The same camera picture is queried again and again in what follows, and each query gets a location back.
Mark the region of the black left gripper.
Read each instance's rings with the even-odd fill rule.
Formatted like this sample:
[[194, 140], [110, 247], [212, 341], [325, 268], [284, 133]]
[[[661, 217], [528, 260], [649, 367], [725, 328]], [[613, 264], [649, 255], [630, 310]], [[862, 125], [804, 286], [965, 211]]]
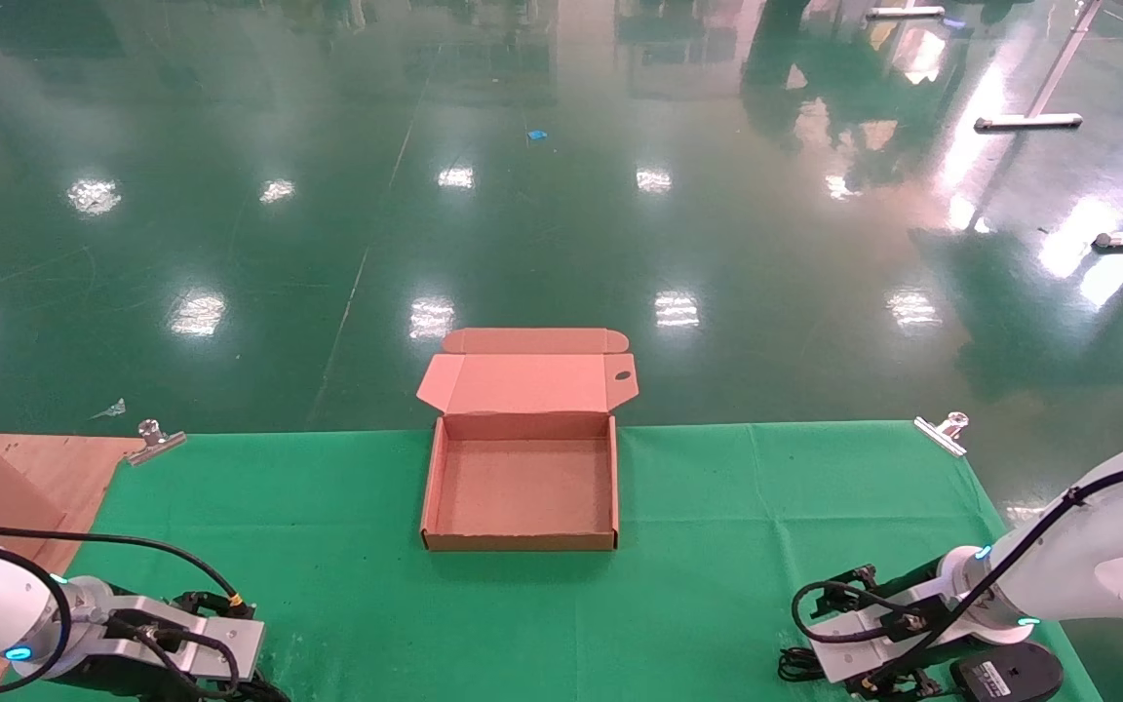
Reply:
[[208, 690], [214, 693], [214, 701], [263, 701], [266, 680], [259, 674], [246, 676], [249, 668], [241, 666], [236, 659], [236, 666], [241, 680], [236, 687], [230, 682], [230, 667], [222, 654], [214, 653], [206, 658], [213, 663], [212, 676], [199, 676], [188, 672], [181, 677], [168, 667], [161, 665], [155, 656], [147, 659], [130, 659], [117, 656], [90, 656], [77, 663], [71, 671], [55, 677], [55, 683], [67, 687], [98, 690], [116, 698], [136, 699], [136, 701], [202, 701], [197, 690]]

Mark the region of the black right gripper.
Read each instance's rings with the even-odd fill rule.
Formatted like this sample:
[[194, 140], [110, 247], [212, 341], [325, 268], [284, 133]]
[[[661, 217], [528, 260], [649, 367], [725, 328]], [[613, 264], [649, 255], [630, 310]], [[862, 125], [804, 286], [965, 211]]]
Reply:
[[848, 694], [853, 699], [932, 699], [952, 690], [931, 675], [952, 662], [952, 644], [931, 645], [909, 660], [887, 656], [882, 644], [857, 642], [848, 653]]

